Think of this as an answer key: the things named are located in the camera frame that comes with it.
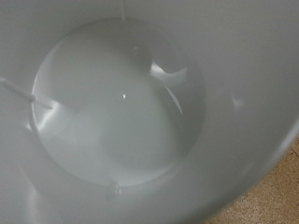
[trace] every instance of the white bucket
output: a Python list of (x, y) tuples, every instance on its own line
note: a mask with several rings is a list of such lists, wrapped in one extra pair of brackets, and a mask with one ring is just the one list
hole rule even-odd
[(298, 133), (299, 2), (0, 4), (1, 223), (199, 222)]

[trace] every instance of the white plastic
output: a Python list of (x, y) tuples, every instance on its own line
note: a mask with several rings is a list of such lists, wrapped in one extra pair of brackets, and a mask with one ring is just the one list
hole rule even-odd
[(28, 124), (28, 103), (1, 85), (1, 223), (199, 222), (264, 176), (298, 133), (297, 1), (127, 0), (122, 15), (119, 0), (0, 5), (0, 74), (24, 92), (69, 32), (121, 17), (172, 34), (195, 58), (206, 91), (205, 122), (187, 158), (161, 178), (123, 188), (57, 165)]

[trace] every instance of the circular bottom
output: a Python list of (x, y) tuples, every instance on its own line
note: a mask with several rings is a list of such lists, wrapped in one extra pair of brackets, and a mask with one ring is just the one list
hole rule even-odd
[(163, 175), (191, 149), (199, 127), (184, 103), (193, 94), (184, 84), (188, 67), (166, 36), (141, 21), (99, 21), (47, 56), (34, 95), (52, 109), (34, 105), (33, 115), (45, 149), (68, 173), (133, 186)]

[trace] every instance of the speckled floor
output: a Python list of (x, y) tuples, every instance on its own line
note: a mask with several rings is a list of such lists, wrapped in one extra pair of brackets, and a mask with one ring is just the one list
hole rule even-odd
[(299, 224), (299, 136), (261, 183), (201, 224)]

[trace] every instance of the floor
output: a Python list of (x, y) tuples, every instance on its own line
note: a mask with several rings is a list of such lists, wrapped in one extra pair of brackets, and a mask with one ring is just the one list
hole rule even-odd
[(255, 188), (201, 224), (255, 223), (299, 223), (299, 136), (281, 162)]

